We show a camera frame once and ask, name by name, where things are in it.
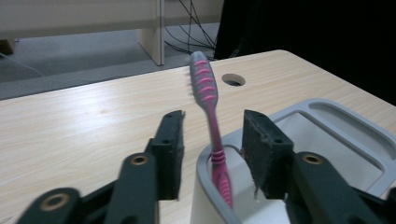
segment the desk leg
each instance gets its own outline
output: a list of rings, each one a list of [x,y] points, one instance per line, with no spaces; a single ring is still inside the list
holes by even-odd
[[[148,53],[157,65],[164,64],[164,39],[163,39],[163,17],[164,0],[156,0],[156,14],[154,28],[138,30],[138,39],[142,48]]]

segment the white container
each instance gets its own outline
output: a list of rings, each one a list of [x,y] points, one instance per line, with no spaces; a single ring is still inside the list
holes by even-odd
[[[327,158],[346,182],[381,197],[396,180],[396,137],[350,109],[326,99],[308,99],[269,118],[293,141],[295,152]],[[266,200],[240,157],[242,129],[222,137],[233,188],[233,209],[211,182],[210,145],[200,154],[191,223],[290,223],[285,204]]]

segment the table surface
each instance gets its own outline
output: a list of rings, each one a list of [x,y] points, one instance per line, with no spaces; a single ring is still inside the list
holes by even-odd
[[[287,51],[212,62],[221,135],[242,127],[245,109],[266,115],[307,98],[345,105],[396,134],[396,107]],[[246,84],[230,86],[225,74]],[[185,155],[179,201],[161,202],[161,223],[189,223],[195,163],[209,144],[189,67],[0,101],[0,223],[15,223],[39,195],[81,195],[118,177],[123,159],[145,149],[163,115],[183,110]]]

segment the wooden table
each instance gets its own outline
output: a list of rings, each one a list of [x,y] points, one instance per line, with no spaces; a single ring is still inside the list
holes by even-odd
[[[396,134],[396,107],[283,50],[211,63],[219,86],[222,135],[242,127],[244,109],[271,115],[313,97],[345,105]],[[224,74],[246,80],[240,87]],[[0,223],[15,223],[42,193],[59,187],[82,196],[118,176],[141,152],[166,113],[183,110],[185,156],[179,202],[161,202],[161,223],[189,223],[195,163],[209,144],[189,68],[180,67],[0,101]]]

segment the toothbrush handle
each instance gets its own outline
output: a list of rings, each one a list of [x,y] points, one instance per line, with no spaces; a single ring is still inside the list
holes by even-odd
[[[224,201],[233,207],[230,172],[225,163],[224,150],[212,152],[212,182]]]

